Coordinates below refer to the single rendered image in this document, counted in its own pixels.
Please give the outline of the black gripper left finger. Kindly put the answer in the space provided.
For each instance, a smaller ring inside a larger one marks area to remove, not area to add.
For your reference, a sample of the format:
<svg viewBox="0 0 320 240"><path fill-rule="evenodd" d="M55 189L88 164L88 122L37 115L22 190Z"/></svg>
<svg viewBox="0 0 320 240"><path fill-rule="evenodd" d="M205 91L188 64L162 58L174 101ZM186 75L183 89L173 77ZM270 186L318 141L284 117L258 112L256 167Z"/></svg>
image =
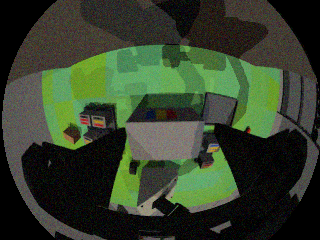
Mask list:
<svg viewBox="0 0 320 240"><path fill-rule="evenodd" d="M49 144L47 141L41 144L51 163L71 172L84 191L99 203L99 207L109 208L109 199L120 160L123 159L121 155L124 153L125 143L125 128L119 128L76 149Z"/></svg>

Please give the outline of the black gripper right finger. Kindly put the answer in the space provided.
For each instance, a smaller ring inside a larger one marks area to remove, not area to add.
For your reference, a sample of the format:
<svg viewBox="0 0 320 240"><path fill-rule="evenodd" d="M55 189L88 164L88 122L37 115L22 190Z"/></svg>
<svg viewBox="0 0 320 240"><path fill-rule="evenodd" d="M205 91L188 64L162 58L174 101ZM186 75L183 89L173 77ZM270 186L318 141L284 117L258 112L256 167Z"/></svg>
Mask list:
<svg viewBox="0 0 320 240"><path fill-rule="evenodd" d="M253 184L271 160L277 145L288 139L289 128L276 135L259 137L223 125L215 124L213 128L217 144L228 161L239 195L251 191Z"/></svg>

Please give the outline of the tan rectangular block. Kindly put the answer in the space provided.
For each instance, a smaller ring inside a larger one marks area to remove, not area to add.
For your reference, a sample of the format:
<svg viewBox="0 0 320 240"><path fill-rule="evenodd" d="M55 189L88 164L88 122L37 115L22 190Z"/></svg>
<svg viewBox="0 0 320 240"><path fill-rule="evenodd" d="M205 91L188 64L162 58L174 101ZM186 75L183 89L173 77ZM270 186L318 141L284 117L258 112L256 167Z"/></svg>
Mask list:
<svg viewBox="0 0 320 240"><path fill-rule="evenodd" d="M77 132L76 129L73 129L71 127L68 127L63 131L64 133L64 139L67 139L68 141L71 141L71 143L76 144L77 141L81 139L80 132Z"/></svg>

